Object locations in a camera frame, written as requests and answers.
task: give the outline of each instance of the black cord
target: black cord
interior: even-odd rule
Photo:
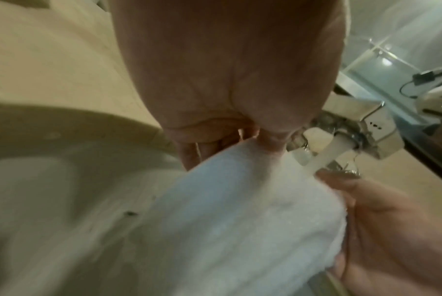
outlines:
[[[404,96],[404,97],[406,97],[406,98],[409,98],[409,99],[417,99],[418,96],[409,96],[409,95],[407,95],[407,94],[405,94],[405,93],[403,92],[403,88],[405,88],[405,86],[407,86],[407,85],[409,85],[409,84],[411,84],[411,83],[413,83],[413,80],[408,81],[407,83],[405,83],[404,85],[402,85],[402,87],[400,88],[399,92],[400,92],[400,94],[401,94],[402,96]]]

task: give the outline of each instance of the metal faucet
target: metal faucet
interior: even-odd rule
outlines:
[[[307,146],[304,131],[318,127],[332,135],[343,133],[353,139],[356,150],[384,159],[404,147],[397,126],[382,101],[331,94],[322,112],[288,144],[292,151]]]

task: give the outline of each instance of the running water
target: running water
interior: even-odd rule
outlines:
[[[326,167],[341,154],[356,147],[355,141],[351,138],[337,134],[330,144],[323,149],[317,156],[310,160],[305,166],[308,174],[313,176],[319,169]]]

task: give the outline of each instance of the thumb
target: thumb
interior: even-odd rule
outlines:
[[[293,132],[270,132],[260,129],[257,140],[260,146],[269,152],[283,153],[286,150],[286,144],[290,141]]]
[[[317,172],[317,177],[332,189],[348,193],[356,200],[356,204],[372,210],[401,210],[414,207],[406,194],[368,179],[353,178],[348,174],[326,170]]]

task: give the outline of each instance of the human hand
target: human hand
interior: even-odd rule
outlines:
[[[133,82],[187,169],[258,132],[282,153],[338,74],[342,0],[116,0],[111,12]]]
[[[407,195],[365,179],[320,171],[348,207],[332,274],[357,296],[442,296],[442,224]]]

